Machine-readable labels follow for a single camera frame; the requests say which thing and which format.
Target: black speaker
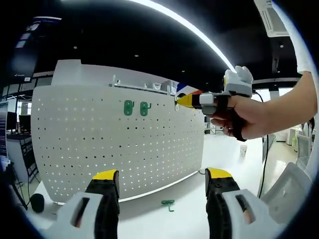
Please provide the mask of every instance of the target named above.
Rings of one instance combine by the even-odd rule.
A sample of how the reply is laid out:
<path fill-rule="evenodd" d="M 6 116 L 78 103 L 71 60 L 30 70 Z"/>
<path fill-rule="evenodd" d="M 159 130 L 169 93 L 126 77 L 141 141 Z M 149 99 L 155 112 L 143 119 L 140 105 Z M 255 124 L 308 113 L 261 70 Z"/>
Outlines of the black speaker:
<path fill-rule="evenodd" d="M 42 213 L 44 210 L 44 197 L 42 194 L 36 193 L 30 197 L 30 203 L 32 209 L 36 213 Z"/>

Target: ceiling light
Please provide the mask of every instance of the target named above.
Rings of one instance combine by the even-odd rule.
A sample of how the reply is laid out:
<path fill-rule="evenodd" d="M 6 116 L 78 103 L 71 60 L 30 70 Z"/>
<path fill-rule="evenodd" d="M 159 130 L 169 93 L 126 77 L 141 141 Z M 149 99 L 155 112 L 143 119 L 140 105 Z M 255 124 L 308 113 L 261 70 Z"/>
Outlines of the ceiling light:
<path fill-rule="evenodd" d="M 155 9 L 156 11 L 159 11 L 174 20 L 178 21 L 183 26 L 187 27 L 189 30 L 191 30 L 195 35 L 197 35 L 200 39 L 202 39 L 211 49 L 213 49 L 216 54 L 222 59 L 222 61 L 228 66 L 230 70 L 233 72 L 235 71 L 235 68 L 232 66 L 232 64 L 229 62 L 229 60 L 226 58 L 226 56 L 219 50 L 219 48 L 204 34 L 202 33 L 197 27 L 195 27 L 193 24 L 191 24 L 189 21 L 178 15 L 177 13 L 173 12 L 172 10 L 155 3 L 150 0 L 128 0 L 128 1 L 134 1 L 136 3 L 142 4 L 144 6 L 148 6 L 150 8 Z"/>

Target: green hook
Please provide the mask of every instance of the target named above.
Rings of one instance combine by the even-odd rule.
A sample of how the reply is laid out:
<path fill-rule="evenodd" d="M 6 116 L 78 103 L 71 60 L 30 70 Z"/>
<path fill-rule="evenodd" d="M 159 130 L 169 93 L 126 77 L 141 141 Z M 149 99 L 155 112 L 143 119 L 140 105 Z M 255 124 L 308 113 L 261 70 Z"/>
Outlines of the green hook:
<path fill-rule="evenodd" d="M 168 204 L 168 210 L 169 210 L 170 212 L 174 212 L 174 210 L 171 210 L 171 209 L 170 209 L 170 205 L 173 204 L 174 202 L 175 202 L 175 200 L 163 200 L 161 203 L 162 203 L 163 205 Z"/>

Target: white pegboard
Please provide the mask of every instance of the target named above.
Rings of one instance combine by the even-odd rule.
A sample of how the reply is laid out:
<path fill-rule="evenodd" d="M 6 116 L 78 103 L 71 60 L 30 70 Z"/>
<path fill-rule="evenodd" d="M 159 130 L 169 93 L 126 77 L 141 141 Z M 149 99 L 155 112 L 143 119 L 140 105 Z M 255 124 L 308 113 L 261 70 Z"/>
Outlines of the white pegboard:
<path fill-rule="evenodd" d="M 135 102 L 131 116 L 124 101 Z M 140 103 L 150 103 L 148 115 Z M 35 88 L 31 130 L 41 179 L 55 202 L 118 169 L 120 198 L 141 195 L 200 169 L 204 117 L 172 96 L 107 86 Z"/>

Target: white chair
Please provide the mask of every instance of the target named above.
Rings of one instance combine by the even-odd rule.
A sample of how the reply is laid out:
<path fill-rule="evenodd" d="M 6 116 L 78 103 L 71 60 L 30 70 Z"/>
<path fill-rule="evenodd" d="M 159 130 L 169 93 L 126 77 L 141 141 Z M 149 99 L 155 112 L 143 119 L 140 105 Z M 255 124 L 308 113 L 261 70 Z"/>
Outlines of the white chair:
<path fill-rule="evenodd" d="M 288 163 L 273 187 L 261 198 L 275 222 L 288 224 L 311 188 L 309 177 L 294 163 Z"/>
<path fill-rule="evenodd" d="M 299 134 L 296 136 L 298 148 L 296 165 L 304 171 L 309 161 L 312 141 L 311 138 L 307 136 Z"/>

